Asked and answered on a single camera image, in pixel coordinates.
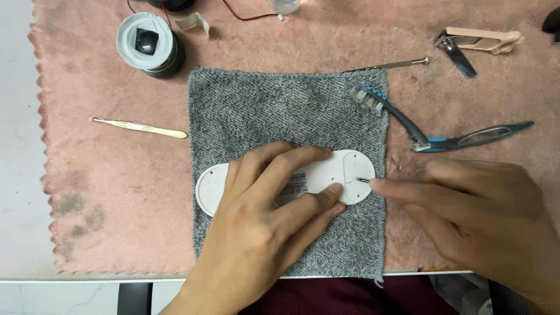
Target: blue toothbrush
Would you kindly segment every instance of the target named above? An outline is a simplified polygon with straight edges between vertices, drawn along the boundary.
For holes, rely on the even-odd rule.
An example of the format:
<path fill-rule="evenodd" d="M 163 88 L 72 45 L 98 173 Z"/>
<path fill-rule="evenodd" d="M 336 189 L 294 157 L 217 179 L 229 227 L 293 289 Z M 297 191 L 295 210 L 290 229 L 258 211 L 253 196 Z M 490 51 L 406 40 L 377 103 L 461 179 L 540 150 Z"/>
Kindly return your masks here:
<path fill-rule="evenodd" d="M 408 117 L 399 111 L 395 105 L 378 89 L 371 85 L 363 84 L 351 91 L 352 97 L 364 107 L 372 108 L 380 117 L 381 111 L 386 109 L 393 114 L 407 130 L 408 136 L 414 142 L 411 149 L 415 152 L 441 152 L 457 150 L 468 146 L 478 146 L 501 140 L 523 131 L 535 123 L 532 121 L 518 124 L 504 124 L 485 128 L 457 138 L 426 137 Z"/>

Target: plastic bottle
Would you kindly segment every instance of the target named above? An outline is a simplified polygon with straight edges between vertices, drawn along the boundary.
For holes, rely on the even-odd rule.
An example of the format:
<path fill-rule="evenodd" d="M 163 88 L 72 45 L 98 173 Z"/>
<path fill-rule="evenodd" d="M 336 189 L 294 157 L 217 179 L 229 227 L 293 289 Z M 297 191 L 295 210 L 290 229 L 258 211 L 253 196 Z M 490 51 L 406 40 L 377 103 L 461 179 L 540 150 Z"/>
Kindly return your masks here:
<path fill-rule="evenodd" d="M 300 7 L 301 0 L 268 0 L 272 9 L 278 14 L 290 14 Z"/>

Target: red wire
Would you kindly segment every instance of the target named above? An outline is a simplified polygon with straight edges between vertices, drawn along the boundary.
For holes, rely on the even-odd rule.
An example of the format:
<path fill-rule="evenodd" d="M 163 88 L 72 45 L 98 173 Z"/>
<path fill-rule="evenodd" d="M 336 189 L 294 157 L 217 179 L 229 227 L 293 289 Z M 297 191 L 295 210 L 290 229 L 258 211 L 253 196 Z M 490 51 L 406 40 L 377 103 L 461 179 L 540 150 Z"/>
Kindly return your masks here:
<path fill-rule="evenodd" d="M 234 16 L 237 17 L 237 19 L 239 19 L 239 20 L 241 20 L 241 21 L 251 21 L 251 20 L 256 20 L 256 19 L 258 19 L 258 18 L 266 17 L 266 16 L 278 16 L 277 14 L 271 13 L 271 14 L 259 15 L 259 16 L 249 17 L 249 18 L 242 18 L 242 17 L 239 17 L 239 15 L 235 14 L 235 12 L 234 12 L 233 9 L 230 7 L 230 5 L 227 4 L 226 0 L 223 0 L 223 2 L 226 4 L 226 7 L 227 7 L 228 9 L 230 9 L 231 13 L 233 13 Z"/>
<path fill-rule="evenodd" d="M 165 9 L 164 2 L 160 0 L 161 7 L 164 9 L 165 16 L 167 16 L 167 22 L 169 23 L 169 28 L 171 28 L 171 20 L 169 20 L 169 15 L 167 15 L 167 10 Z"/>

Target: crumpled paper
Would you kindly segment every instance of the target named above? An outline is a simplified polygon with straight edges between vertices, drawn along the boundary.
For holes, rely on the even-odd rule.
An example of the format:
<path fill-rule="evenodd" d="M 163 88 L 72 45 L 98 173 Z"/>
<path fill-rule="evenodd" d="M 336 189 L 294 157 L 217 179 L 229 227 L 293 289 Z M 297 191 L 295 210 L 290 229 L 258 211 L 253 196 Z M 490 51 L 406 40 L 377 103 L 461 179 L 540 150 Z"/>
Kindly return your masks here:
<path fill-rule="evenodd" d="M 210 25 L 205 19 L 202 18 L 202 16 L 198 12 L 195 12 L 182 20 L 177 20 L 175 21 L 175 23 L 177 23 L 179 28 L 181 28 L 183 31 L 200 25 L 206 32 L 206 36 L 210 37 Z"/>

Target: fingernail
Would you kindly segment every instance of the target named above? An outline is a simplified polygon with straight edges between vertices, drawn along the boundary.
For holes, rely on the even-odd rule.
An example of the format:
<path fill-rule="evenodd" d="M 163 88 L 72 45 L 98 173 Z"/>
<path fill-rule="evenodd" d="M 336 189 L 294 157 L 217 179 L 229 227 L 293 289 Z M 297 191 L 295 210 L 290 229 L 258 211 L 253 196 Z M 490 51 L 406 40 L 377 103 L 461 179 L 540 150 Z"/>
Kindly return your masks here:
<path fill-rule="evenodd" d="M 370 187 L 373 190 L 377 190 L 379 187 L 385 184 L 385 179 L 383 178 L 373 178 L 370 181 Z"/>
<path fill-rule="evenodd" d="M 329 185 L 329 190 L 332 191 L 333 193 L 339 193 L 342 191 L 342 185 L 340 183 L 334 183 Z"/>
<path fill-rule="evenodd" d="M 333 217 L 338 216 L 339 214 L 341 214 L 344 210 L 346 209 L 346 206 L 343 203 L 338 203 L 334 206 L 333 209 Z"/>

